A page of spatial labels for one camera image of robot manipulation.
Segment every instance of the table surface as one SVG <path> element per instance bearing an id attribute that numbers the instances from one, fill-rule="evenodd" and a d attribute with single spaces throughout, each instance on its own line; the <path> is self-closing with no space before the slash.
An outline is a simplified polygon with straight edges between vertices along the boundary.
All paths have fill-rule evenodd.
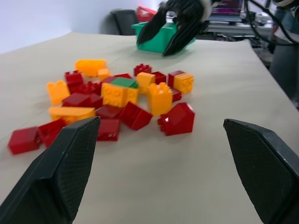
<path id="1" fill-rule="evenodd" d="M 62 79 L 80 58 L 104 58 L 113 74 L 132 73 L 139 63 L 193 74 L 194 90 L 181 101 L 190 103 L 196 120 L 191 134 L 165 137 L 154 118 L 137 132 L 122 126 L 118 142 L 97 143 L 74 224 L 261 224 L 223 121 L 269 128 L 299 154 L 296 109 L 247 41 L 196 41 L 162 58 L 136 50 L 134 38 L 71 33 L 0 55 L 0 203 L 44 150 L 11 156 L 10 133 L 50 121 L 48 82 Z"/>

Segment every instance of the black cable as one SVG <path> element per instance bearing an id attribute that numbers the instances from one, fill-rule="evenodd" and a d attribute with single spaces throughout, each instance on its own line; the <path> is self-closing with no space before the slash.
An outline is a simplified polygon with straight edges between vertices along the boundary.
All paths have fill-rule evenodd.
<path id="1" fill-rule="evenodd" d="M 281 28 L 282 32 L 284 33 L 284 35 L 292 42 L 292 43 L 277 43 L 277 42 L 273 42 L 270 41 L 268 38 L 265 38 L 263 36 L 261 36 L 258 31 L 256 30 L 255 24 L 252 21 L 252 18 L 249 16 L 249 7 L 248 7 L 248 1 L 252 2 L 254 5 L 256 5 L 257 7 L 259 7 L 260 9 L 262 9 L 263 12 L 267 13 Z M 284 26 L 281 24 L 281 22 L 265 7 L 263 7 L 262 5 L 258 4 L 257 2 L 255 2 L 254 0 L 245 0 L 245 9 L 246 9 L 246 15 L 247 15 L 247 19 L 249 21 L 249 24 L 253 30 L 253 32 L 255 33 L 255 35 L 262 39 L 263 41 L 270 43 L 270 44 L 275 44 L 275 45 L 281 45 L 281 46 L 295 46 L 295 45 L 299 45 L 299 42 L 296 42 L 295 40 L 293 40 L 289 34 L 286 32 Z"/>

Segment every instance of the computer monitor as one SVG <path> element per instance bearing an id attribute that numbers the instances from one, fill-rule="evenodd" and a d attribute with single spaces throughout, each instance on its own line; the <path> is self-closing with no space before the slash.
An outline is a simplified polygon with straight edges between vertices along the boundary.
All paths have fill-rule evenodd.
<path id="1" fill-rule="evenodd" d="M 211 16 L 229 15 L 240 16 L 243 0 L 222 0 L 220 4 L 212 10 Z"/>
<path id="2" fill-rule="evenodd" d="M 226 119 L 241 182 L 264 224 L 299 223 L 299 157 L 271 130 Z"/>
<path id="3" fill-rule="evenodd" d="M 100 118 L 93 117 L 64 127 L 0 206 L 0 224 L 71 224 L 89 178 L 99 126 Z"/>

